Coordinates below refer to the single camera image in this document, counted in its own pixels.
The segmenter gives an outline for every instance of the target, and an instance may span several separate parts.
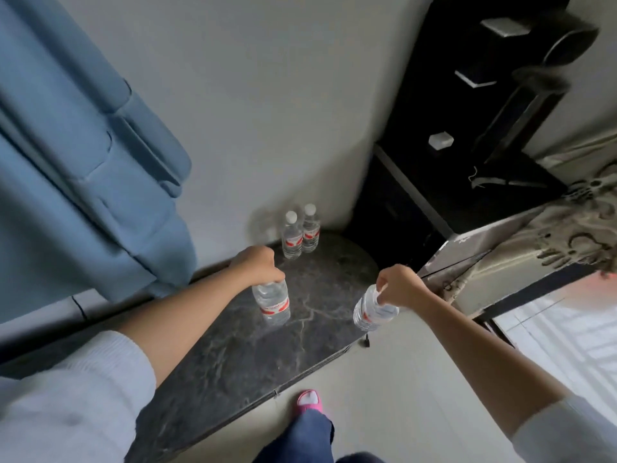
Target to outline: sleeve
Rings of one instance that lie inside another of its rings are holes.
[[[533,415],[512,443],[527,463],[617,463],[617,427],[580,396]]]
[[[139,346],[116,331],[100,333],[8,390],[0,409],[0,461],[121,463],[155,389]]]

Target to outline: bottle cap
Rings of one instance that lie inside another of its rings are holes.
[[[304,207],[304,214],[306,216],[314,216],[317,212],[317,208],[313,203],[309,203]]]
[[[285,220],[289,223],[289,224],[295,224],[296,221],[298,220],[298,215],[296,214],[295,211],[287,211],[285,213]]]

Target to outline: hand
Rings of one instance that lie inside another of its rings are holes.
[[[377,298],[380,305],[390,304],[413,309],[425,304],[434,294],[411,268],[403,265],[382,270],[377,278],[377,290],[383,292]]]
[[[274,250],[253,245],[234,257],[229,265],[238,270],[247,286],[278,283],[285,279],[285,273],[274,266]]]

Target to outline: gray wall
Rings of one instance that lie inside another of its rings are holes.
[[[201,265],[273,238],[293,202],[345,223],[430,2],[60,1],[189,152]],[[617,0],[572,4],[604,32],[531,152],[617,113]]]

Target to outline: blue pants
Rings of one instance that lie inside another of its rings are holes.
[[[266,445],[253,463],[334,463],[332,440],[335,427],[319,411],[307,409],[288,428]],[[383,463],[368,452],[354,453],[337,463]]]

